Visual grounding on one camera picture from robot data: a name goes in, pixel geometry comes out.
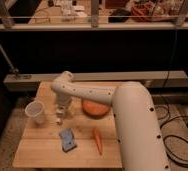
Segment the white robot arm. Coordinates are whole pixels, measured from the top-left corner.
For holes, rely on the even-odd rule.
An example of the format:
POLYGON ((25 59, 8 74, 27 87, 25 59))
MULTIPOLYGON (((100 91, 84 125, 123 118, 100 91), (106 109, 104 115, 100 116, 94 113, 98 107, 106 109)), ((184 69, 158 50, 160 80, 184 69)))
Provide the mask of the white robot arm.
POLYGON ((60 105, 66 106, 74 96, 113 108, 124 171, 171 171, 152 96, 140 82, 78 84, 64 71, 52 81, 51 90, 60 105))

